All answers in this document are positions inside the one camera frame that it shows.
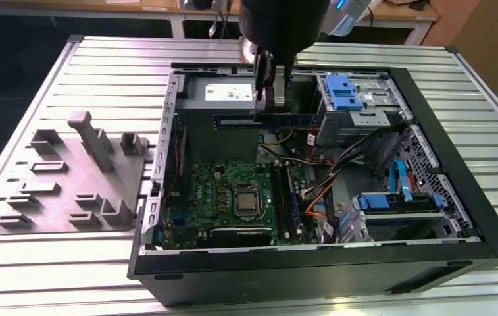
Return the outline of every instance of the metal slotted surface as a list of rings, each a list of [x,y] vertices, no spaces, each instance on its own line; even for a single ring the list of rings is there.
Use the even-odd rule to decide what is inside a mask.
[[[24,148],[32,131],[56,128],[64,136],[74,135],[65,127],[74,109],[90,111],[92,125],[108,134],[139,131],[156,144],[171,61],[239,63],[239,43],[84,37],[80,43],[66,44],[0,156],[0,196],[16,188],[16,182],[6,180],[26,168],[20,163],[34,157]],[[498,212],[498,104],[457,64],[460,58],[436,47],[316,44],[297,61],[409,70]],[[0,315],[169,312],[140,283],[125,278],[131,244],[132,232],[0,236]],[[498,314],[498,269],[464,275],[420,294],[205,306],[191,311],[445,315],[467,308],[471,313]]]

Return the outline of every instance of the cpu socket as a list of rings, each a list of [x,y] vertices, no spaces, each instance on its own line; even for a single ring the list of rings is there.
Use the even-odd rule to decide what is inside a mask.
[[[257,186],[252,184],[236,185],[232,189],[232,214],[243,221],[251,221],[260,216],[260,194]]]

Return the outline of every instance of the ram slot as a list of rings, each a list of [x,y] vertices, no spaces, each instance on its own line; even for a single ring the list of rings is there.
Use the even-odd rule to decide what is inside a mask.
[[[283,194],[281,166],[269,166],[269,179],[272,189],[273,208],[276,210],[276,229],[280,238],[288,238],[288,223],[285,216],[285,196]]]
[[[287,183],[288,183],[289,198],[291,198],[291,203],[288,204],[289,210],[291,210],[291,218],[288,218],[288,221],[291,223],[293,233],[300,234],[301,231],[297,230],[299,224],[301,223],[301,221],[299,220],[299,202],[297,202],[297,195],[295,193],[296,183],[291,177],[291,169],[288,167],[285,168],[285,173],[287,173],[287,179],[288,179]]]

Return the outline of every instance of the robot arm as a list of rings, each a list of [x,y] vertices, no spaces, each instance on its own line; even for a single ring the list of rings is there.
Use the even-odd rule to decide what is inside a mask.
[[[285,113],[288,106],[273,104],[276,67],[283,66],[288,88],[296,54],[311,46],[320,32],[344,36],[371,0],[241,0],[239,29],[255,50],[255,120]],[[229,0],[183,0],[192,9],[227,8]]]

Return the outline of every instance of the motherboard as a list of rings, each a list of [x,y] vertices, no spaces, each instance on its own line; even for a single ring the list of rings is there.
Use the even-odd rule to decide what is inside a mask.
[[[187,210],[168,210],[173,227],[165,233],[167,248],[311,243],[315,230],[299,218],[299,190],[305,185],[300,165],[193,165]]]

